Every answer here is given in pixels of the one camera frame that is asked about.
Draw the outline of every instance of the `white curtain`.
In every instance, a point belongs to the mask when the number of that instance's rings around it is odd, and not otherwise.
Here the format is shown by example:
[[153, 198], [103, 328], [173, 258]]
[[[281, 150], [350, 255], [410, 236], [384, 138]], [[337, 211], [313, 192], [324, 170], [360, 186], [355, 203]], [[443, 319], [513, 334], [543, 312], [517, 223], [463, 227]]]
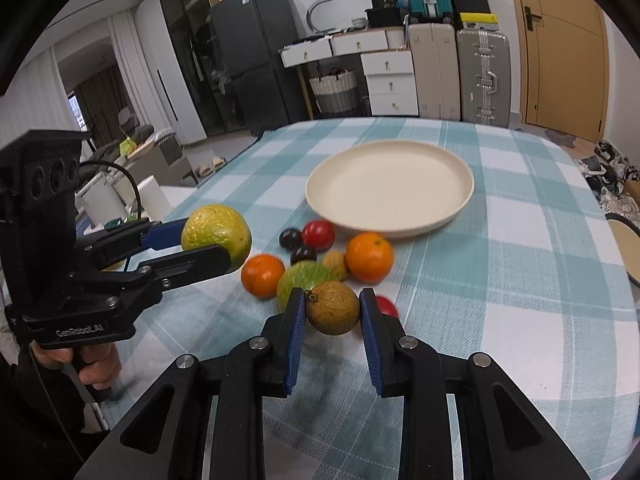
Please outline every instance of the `white curtain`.
[[53, 47], [20, 67], [0, 97], [0, 148], [31, 129], [79, 130]]
[[151, 124], [156, 132], [169, 128], [171, 124], [146, 65], [131, 11], [127, 9], [109, 16], [107, 24], [118, 67], [138, 121]]

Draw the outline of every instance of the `door frame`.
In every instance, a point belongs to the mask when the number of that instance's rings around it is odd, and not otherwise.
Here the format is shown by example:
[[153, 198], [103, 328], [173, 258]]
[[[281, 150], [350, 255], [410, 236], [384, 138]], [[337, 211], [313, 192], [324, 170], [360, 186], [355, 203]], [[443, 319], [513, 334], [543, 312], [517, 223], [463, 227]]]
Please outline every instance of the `door frame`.
[[[527, 29], [524, 18], [524, 6], [522, 0], [513, 0], [516, 11], [516, 21], [518, 23], [518, 43], [520, 47], [520, 115], [522, 123], [527, 122], [527, 101], [529, 99], [529, 54], [527, 50]], [[604, 21], [604, 14], [600, 8], [600, 28], [602, 29], [602, 39], [604, 44], [604, 92], [602, 93], [602, 117], [600, 119], [600, 131], [598, 140], [604, 136], [604, 128], [607, 121], [607, 111], [609, 108], [609, 37]]]

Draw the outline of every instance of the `red cherry tomato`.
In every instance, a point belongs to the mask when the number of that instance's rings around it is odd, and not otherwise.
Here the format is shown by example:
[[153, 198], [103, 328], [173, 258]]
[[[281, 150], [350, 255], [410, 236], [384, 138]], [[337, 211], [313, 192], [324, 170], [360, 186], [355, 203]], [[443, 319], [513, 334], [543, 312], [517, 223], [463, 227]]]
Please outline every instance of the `red cherry tomato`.
[[316, 251], [329, 249], [335, 241], [334, 228], [326, 220], [313, 220], [302, 228], [302, 243]]
[[393, 303], [389, 298], [385, 298], [384, 296], [376, 296], [376, 301], [378, 302], [378, 308], [382, 314], [387, 314], [388, 316], [393, 316], [396, 319], [400, 319], [400, 315], [396, 310]]

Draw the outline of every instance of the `door lock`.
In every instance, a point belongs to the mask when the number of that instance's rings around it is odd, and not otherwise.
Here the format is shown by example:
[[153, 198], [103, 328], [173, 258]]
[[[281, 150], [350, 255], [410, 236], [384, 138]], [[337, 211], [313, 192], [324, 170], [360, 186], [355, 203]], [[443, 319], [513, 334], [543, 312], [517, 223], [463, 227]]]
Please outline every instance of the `door lock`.
[[533, 20], [541, 20], [542, 16], [539, 14], [532, 14], [531, 7], [524, 7], [524, 19], [527, 22], [527, 30], [533, 31]]

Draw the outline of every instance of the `gray refrigerator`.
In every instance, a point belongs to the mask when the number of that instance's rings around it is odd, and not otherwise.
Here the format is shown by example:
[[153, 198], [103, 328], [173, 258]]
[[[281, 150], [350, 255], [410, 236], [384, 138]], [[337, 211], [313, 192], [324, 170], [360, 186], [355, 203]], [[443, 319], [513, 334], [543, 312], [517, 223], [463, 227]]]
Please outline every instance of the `gray refrigerator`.
[[211, 24], [251, 133], [305, 120], [296, 71], [278, 52], [298, 39], [289, 0], [222, 0]]

